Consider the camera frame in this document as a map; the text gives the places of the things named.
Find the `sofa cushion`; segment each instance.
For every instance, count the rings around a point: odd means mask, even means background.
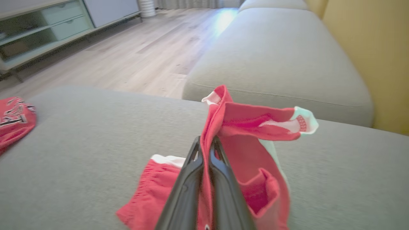
[[[371,126],[366,85],[313,12],[240,12],[189,73],[183,99],[200,101],[225,84],[236,102],[300,106],[319,119]]]
[[[154,154],[185,157],[207,106],[64,87],[28,100],[38,122],[0,156],[0,229],[128,229],[129,201]],[[409,137],[319,120],[275,142],[290,183],[292,230],[407,229]]]
[[[238,9],[239,11],[250,8],[287,8],[308,10],[303,0],[246,0]]]

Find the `red fabric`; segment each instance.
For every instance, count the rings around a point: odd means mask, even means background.
[[[255,178],[260,177],[260,172],[269,178],[264,185],[253,184],[254,187],[260,189],[264,187],[263,194],[259,196],[262,198],[261,200],[254,199],[249,195],[245,196],[257,228],[259,230],[288,229],[287,219],[290,211],[288,188],[276,163],[258,141],[258,138],[264,140],[295,140],[299,138],[301,135],[299,132],[293,133],[279,126],[259,127],[269,120],[276,122],[290,120],[294,114],[294,109],[276,109],[234,103],[224,85],[217,87],[214,92],[220,97],[220,101],[216,104],[210,104],[207,121],[200,137],[204,156],[204,173],[199,196],[198,229],[203,230],[206,225],[215,229],[211,200],[213,187],[209,178],[208,166],[210,145],[215,135],[220,138],[242,189],[251,187],[249,183],[254,183]]]
[[[198,204],[198,229],[216,229],[208,167],[210,145],[215,135],[222,142],[258,230],[288,229],[290,197],[287,184],[274,159],[258,139],[295,140],[300,137],[300,131],[306,130],[304,118],[294,119],[294,108],[234,103],[225,86],[217,87],[205,99],[210,105],[200,137],[204,173]],[[291,125],[298,130],[283,128]],[[134,197],[118,210],[119,218],[132,230],[153,230],[178,172],[179,169],[166,164],[153,166],[151,160]]]
[[[16,141],[23,138],[36,125],[36,112],[33,105],[21,97],[0,100],[0,154]]]
[[[132,230],[153,230],[180,172],[179,168],[149,160],[131,200],[117,211]]]

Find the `mint green trim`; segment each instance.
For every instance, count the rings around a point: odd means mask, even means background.
[[[279,162],[279,158],[277,156],[277,152],[276,152],[276,148],[274,147],[274,143],[271,140],[263,140],[263,139],[259,139],[258,140],[260,142],[260,144],[263,145],[263,147],[267,150],[267,152],[271,155],[271,157],[273,158],[274,162],[276,163],[281,175],[283,176],[285,183],[287,184],[287,188],[288,188],[288,192],[291,193],[290,190],[290,184],[288,183],[288,179],[287,176],[284,174],[283,170],[281,169],[280,166],[280,162]]]

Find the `wooden floor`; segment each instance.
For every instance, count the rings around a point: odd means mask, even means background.
[[[161,10],[78,41],[0,82],[0,99],[30,98],[49,88],[85,85],[180,98],[186,76],[237,9]]]

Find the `gray sofa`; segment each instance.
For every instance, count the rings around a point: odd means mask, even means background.
[[[183,99],[225,84],[236,102],[300,106],[319,119],[371,127],[359,73],[303,0],[248,0],[189,73]]]
[[[0,156],[2,230],[127,229],[115,212],[149,158],[185,157],[207,117],[200,102],[93,88],[28,102],[37,126]],[[409,137],[318,122],[314,135],[275,142],[290,229],[408,229]]]

